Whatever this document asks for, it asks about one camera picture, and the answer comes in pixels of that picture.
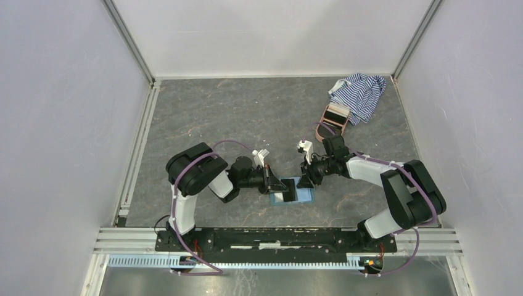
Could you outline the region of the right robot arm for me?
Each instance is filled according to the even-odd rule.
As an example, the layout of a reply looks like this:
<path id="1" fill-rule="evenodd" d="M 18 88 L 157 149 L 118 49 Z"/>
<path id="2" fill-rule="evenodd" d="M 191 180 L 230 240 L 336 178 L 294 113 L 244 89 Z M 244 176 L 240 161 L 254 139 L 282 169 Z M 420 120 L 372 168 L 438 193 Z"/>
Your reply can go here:
<path id="1" fill-rule="evenodd" d="M 339 135 L 326 137 L 322 143 L 323 155 L 314 152 L 310 141 L 297 144 L 304 156 L 298 188 L 314 188 L 324 177 L 338 175 L 371 183 L 384 191 L 387 208 L 358 223 L 356 244 L 361 250 L 373 251 L 384 236 L 434 224 L 446 211 L 447 203 L 422 161 L 372 158 L 349 149 Z"/>

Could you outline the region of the pink card box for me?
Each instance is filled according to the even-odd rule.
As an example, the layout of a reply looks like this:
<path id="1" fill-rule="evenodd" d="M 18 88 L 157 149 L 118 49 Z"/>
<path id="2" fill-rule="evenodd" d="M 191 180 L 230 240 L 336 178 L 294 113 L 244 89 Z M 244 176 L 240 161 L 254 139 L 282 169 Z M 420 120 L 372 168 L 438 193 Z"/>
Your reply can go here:
<path id="1" fill-rule="evenodd" d="M 319 121 L 322 125 L 316 126 L 316 139 L 321 142 L 326 136 L 332 135 L 331 131 L 342 136 L 349 124 L 349 116 L 349 107 L 335 102 L 329 103 Z"/>

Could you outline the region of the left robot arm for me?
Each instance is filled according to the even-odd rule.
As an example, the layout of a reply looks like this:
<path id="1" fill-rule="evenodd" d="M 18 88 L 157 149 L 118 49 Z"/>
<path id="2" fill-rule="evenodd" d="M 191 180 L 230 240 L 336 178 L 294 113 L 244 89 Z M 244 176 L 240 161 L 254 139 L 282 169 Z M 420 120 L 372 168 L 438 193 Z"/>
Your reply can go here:
<path id="1" fill-rule="evenodd" d="M 209 188 L 223 203 L 229 203 L 241 189 L 258 189 L 261 194 L 287 193 L 284 184 L 265 163 L 266 149 L 251 150 L 251 156 L 240 156 L 232 165 L 209 145 L 201 142 L 174 155 L 166 164 L 171 184 L 172 204 L 167 230 L 170 243 L 179 251 L 189 250 L 194 243 L 197 197 Z"/>

